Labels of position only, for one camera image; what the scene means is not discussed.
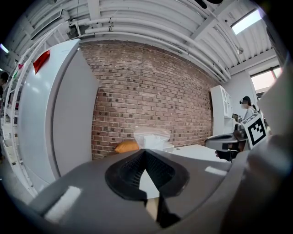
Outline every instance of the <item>white wall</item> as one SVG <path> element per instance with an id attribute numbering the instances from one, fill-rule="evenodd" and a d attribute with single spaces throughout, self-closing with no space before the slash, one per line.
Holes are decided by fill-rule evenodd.
<path id="1" fill-rule="evenodd" d="M 222 84 L 222 87 L 231 95 L 233 113 L 244 117 L 246 110 L 241 108 L 239 101 L 245 96 L 257 107 L 257 97 L 248 71 L 242 71 L 231 76 L 231 80 Z"/>
<path id="2" fill-rule="evenodd" d="M 262 62 L 260 64 L 257 64 L 255 66 L 247 69 L 247 71 L 248 71 L 248 73 L 250 75 L 254 75 L 254 74 L 258 73 L 258 72 L 262 72 L 264 70 L 267 70 L 267 69 L 269 69 L 271 67 L 276 67 L 278 65 L 279 65 L 278 58 L 274 57 L 272 59 L 269 59 L 269 60 L 267 60 L 265 62 Z"/>

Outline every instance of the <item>brick wall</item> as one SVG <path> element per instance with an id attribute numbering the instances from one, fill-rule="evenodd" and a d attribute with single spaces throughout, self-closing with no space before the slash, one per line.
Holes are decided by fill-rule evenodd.
<path id="1" fill-rule="evenodd" d="M 175 146 L 203 144 L 212 133 L 209 90 L 202 69 L 165 50 L 131 42 L 84 43 L 82 52 L 100 80 L 92 122 L 92 155 L 102 158 L 135 126 L 171 131 Z"/>

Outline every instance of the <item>person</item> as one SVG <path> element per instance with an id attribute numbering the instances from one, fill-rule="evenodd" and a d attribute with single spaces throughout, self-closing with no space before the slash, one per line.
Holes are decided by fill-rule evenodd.
<path id="1" fill-rule="evenodd" d="M 8 77 L 9 77 L 9 75 L 6 72 L 3 72 L 1 74 L 1 78 L 0 78 L 0 103 L 2 101 L 2 95 L 3 95 L 4 89 L 5 89 L 5 85 L 8 81 Z M 1 145 L 0 145 L 0 164 L 2 164 L 2 162 L 5 158 L 1 152 L 2 152 L 2 150 L 1 150 Z"/>
<path id="2" fill-rule="evenodd" d="M 248 96 L 245 96 L 244 98 L 242 98 L 242 100 L 240 101 L 240 104 L 243 109 L 247 109 L 243 120 L 248 119 L 250 116 L 252 116 L 255 113 L 258 113 L 256 108 L 253 108 L 251 100 Z"/>
<path id="3" fill-rule="evenodd" d="M 3 72 L 1 74 L 1 78 L 0 78 L 0 97 L 3 95 L 4 89 L 5 89 L 5 85 L 8 81 L 8 73 L 7 72 Z"/>

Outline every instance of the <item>black hair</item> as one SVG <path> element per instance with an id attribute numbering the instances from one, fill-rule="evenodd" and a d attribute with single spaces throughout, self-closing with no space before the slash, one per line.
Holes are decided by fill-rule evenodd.
<path id="1" fill-rule="evenodd" d="M 9 75 L 8 75 L 7 72 L 3 72 L 3 73 L 1 74 L 1 80 L 3 80 L 5 83 L 7 83 L 7 81 L 8 81 L 8 77 L 9 77 Z"/>
<path id="2" fill-rule="evenodd" d="M 243 98 L 243 100 L 244 100 L 244 101 L 247 101 L 249 106 L 251 106 L 251 105 L 252 105 L 252 104 L 251 104 L 250 97 L 248 97 L 248 96 L 245 96 L 245 97 Z"/>

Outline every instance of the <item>cardboard piece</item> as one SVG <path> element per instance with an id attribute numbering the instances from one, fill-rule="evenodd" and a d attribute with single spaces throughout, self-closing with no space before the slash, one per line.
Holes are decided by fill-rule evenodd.
<path id="1" fill-rule="evenodd" d="M 44 62 L 50 57 L 50 50 L 44 52 L 35 62 L 33 62 L 33 67 L 35 68 L 35 74 L 40 70 Z"/>

